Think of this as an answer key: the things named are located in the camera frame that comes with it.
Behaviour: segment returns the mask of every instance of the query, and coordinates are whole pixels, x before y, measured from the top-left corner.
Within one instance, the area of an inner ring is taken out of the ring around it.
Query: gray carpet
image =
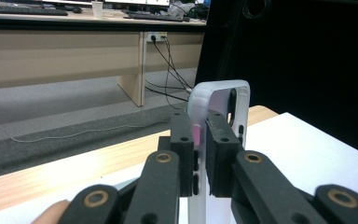
[[[174,106],[185,108],[186,104],[181,103]],[[70,138],[48,139],[35,143],[17,143],[11,139],[1,140],[0,175],[168,130],[170,128],[169,119],[173,110],[175,109],[171,106],[165,105],[109,119],[99,119],[41,133],[27,134],[17,138],[35,140],[46,136],[64,136],[92,129],[151,124],[143,128],[121,128],[106,132],[83,133]]]

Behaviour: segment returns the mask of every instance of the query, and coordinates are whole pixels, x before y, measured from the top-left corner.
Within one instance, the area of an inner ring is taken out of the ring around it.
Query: desk
[[[277,116],[275,112],[264,106],[254,106],[249,109],[248,125],[275,116]],[[157,150],[158,137],[169,134],[169,131],[155,133],[2,175],[0,176],[0,210],[145,162],[146,157]]]
[[[112,10],[101,20],[91,10],[68,17],[0,14],[0,88],[118,76],[138,106],[144,75],[167,69],[148,31],[167,31],[175,67],[197,67],[204,22],[137,21]],[[167,54],[165,43],[158,44]]]

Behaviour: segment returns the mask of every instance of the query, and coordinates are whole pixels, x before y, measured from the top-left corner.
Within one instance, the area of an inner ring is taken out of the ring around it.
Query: desk leg
[[[146,37],[145,32],[139,33],[138,74],[117,77],[118,85],[130,96],[133,102],[142,106],[145,104],[145,67],[146,67]]]

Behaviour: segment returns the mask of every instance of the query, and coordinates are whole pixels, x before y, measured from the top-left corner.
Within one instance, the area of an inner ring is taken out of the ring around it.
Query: black plug
[[[153,44],[156,44],[156,36],[155,35],[150,36],[150,39],[152,39]]]

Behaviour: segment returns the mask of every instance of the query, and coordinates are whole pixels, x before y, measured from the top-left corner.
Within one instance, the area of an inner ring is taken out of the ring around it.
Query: white cable
[[[9,137],[11,140],[13,140],[15,142],[18,142],[18,143],[35,143],[35,142],[43,141],[43,140],[46,140],[46,139],[62,139],[62,138],[75,137],[75,136],[81,135],[83,133],[107,132],[107,131],[112,131],[112,130],[121,129],[121,128],[145,128],[145,127],[151,126],[153,124],[168,123],[168,122],[169,122],[168,120],[159,120],[159,121],[156,121],[156,122],[153,122],[153,123],[150,123],[150,124],[146,124],[146,125],[143,125],[143,126],[122,125],[122,126],[113,127],[113,128],[107,128],[107,129],[91,129],[91,130],[86,130],[86,131],[83,131],[83,132],[80,132],[80,133],[73,133],[73,134],[64,135],[64,136],[58,136],[58,137],[43,137],[43,138],[39,138],[39,139],[36,139],[36,140],[19,140],[19,139],[14,138],[13,136],[11,136],[10,133],[8,133],[7,130],[4,129],[3,127],[1,127],[1,126],[0,126],[0,130],[3,131],[7,137]]]

